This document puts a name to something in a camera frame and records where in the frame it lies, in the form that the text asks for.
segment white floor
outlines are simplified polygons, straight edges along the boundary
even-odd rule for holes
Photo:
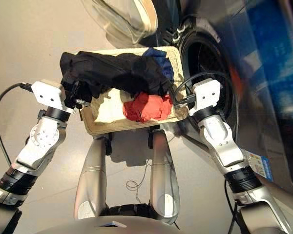
[[[40,79],[59,82],[62,52],[113,48],[78,0],[0,0],[0,93],[16,82]],[[32,94],[17,89],[0,106],[0,130],[11,158],[19,153],[37,113],[43,106]],[[31,234],[73,219],[79,174],[91,144],[79,115],[72,116],[65,142],[30,191],[16,234]],[[185,233],[227,233],[231,215],[226,203],[223,177],[209,166],[203,152],[194,153],[182,138],[167,133],[180,186],[181,211],[177,220]],[[145,159],[151,156],[145,130],[119,132],[113,140],[114,154],[106,158],[107,204],[137,203],[125,188],[127,180],[140,181]],[[0,151],[0,178],[7,165]],[[139,190],[149,200],[149,168]]]

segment tray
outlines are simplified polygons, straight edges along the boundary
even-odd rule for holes
[[[147,49],[148,48],[113,49],[93,52],[114,56],[122,53],[133,53],[141,56]],[[167,58],[169,58],[174,70],[173,89],[176,89],[183,81],[179,51],[173,46],[155,47],[155,49],[167,52]],[[186,91],[185,88],[183,88],[177,94],[177,99],[185,97]],[[110,89],[109,91],[100,94],[98,99],[93,98],[89,107],[83,107],[81,109],[81,115],[87,132],[94,136],[116,131],[145,128],[160,123],[180,121],[188,116],[187,106],[178,109],[172,107],[171,114],[165,120],[151,119],[150,121],[144,123],[131,121],[126,119],[123,114],[123,103],[132,100],[133,98],[130,97],[129,93],[118,89]]]

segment white wire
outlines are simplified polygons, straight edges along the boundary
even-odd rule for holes
[[[141,187],[141,185],[142,185],[142,183],[143,183],[143,181],[144,181],[144,179],[145,179],[145,177],[146,177],[147,167],[148,167],[148,166],[152,166],[151,164],[148,164],[149,161],[150,161],[150,159],[148,159],[148,160],[146,161],[145,172],[144,172],[143,177],[142,177],[142,180],[141,180],[141,182],[140,182],[139,184],[138,184],[136,181],[134,181],[134,180],[128,180],[128,181],[126,182],[126,188],[127,188],[129,191],[136,191],[136,199],[137,199],[137,201],[138,201],[139,203],[141,203],[141,200],[140,200],[139,197],[138,197],[138,194],[139,194],[139,188]]]

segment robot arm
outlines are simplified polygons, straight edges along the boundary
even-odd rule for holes
[[[0,180],[0,234],[12,233],[24,203],[37,178],[51,161],[56,148],[65,139],[66,122],[74,109],[65,105],[62,85],[37,81],[32,86],[37,101],[48,109],[30,132],[26,146],[21,150]]]
[[[196,104],[189,114],[198,123],[200,136],[208,146],[218,170],[230,185],[234,200],[250,233],[273,228],[291,234],[291,228],[268,189],[261,184],[248,160],[232,139],[232,131],[214,106],[219,100],[220,83],[211,78],[193,86]]]

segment crumpled clothing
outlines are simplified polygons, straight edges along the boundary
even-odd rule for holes
[[[157,50],[152,47],[148,48],[142,56],[149,56],[154,58],[154,60],[161,66],[163,70],[163,75],[170,80],[170,82],[174,82],[174,70],[171,66],[171,63],[168,58],[166,58],[166,51]]]
[[[129,120],[144,123],[150,119],[167,119],[171,107],[172,101],[168,94],[161,97],[141,92],[134,101],[124,103],[123,114]]]
[[[126,53],[118,56],[91,52],[63,53],[60,61],[61,84],[66,90],[79,81],[86,84],[95,98],[108,88],[136,95],[145,92],[163,96],[170,86],[161,66],[152,57]]]

